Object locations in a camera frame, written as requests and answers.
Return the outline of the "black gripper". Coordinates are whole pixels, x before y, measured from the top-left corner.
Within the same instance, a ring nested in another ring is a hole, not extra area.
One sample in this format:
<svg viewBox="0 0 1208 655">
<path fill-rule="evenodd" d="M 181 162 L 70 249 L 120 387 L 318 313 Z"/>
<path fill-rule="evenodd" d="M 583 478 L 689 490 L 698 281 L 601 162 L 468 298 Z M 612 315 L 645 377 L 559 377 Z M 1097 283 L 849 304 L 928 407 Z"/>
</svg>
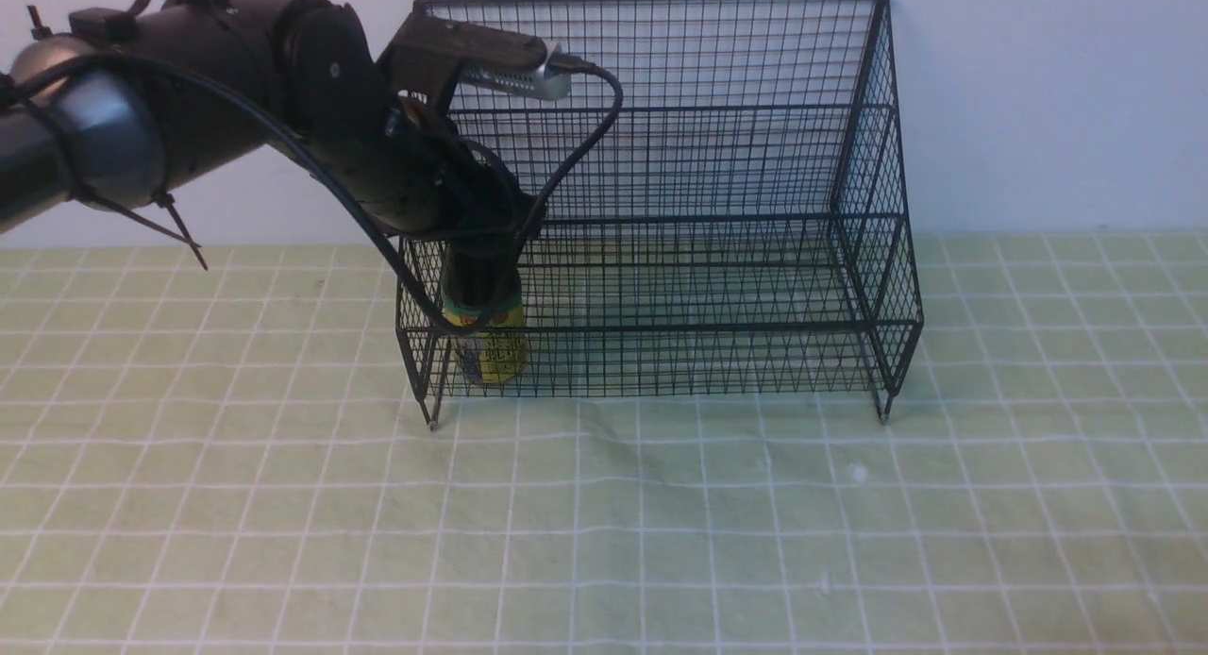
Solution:
<svg viewBox="0 0 1208 655">
<path fill-rule="evenodd" d="M 327 103 L 327 187 L 384 234 L 501 244 L 486 263 L 488 302 L 522 297 L 517 267 L 538 196 L 495 152 L 410 95 L 355 94 Z M 478 302 L 478 260 L 445 247 L 445 302 Z"/>
</svg>

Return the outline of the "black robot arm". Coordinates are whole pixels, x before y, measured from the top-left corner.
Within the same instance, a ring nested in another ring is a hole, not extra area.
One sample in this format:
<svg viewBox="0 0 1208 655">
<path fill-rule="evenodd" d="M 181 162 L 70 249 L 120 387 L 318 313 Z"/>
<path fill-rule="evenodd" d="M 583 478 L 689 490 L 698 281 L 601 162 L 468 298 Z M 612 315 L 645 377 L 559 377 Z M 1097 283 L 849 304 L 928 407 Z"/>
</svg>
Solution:
<svg viewBox="0 0 1208 655">
<path fill-rule="evenodd" d="M 145 224 L 143 208 L 271 146 L 372 239 L 445 244 L 445 301 L 513 300 L 548 189 L 523 191 L 448 110 L 460 86 L 561 100 L 561 50 L 417 10 L 374 56 L 329 0 L 149 1 L 74 11 L 60 33 L 33 18 L 2 74 L 4 230 L 68 202 Z"/>
</svg>

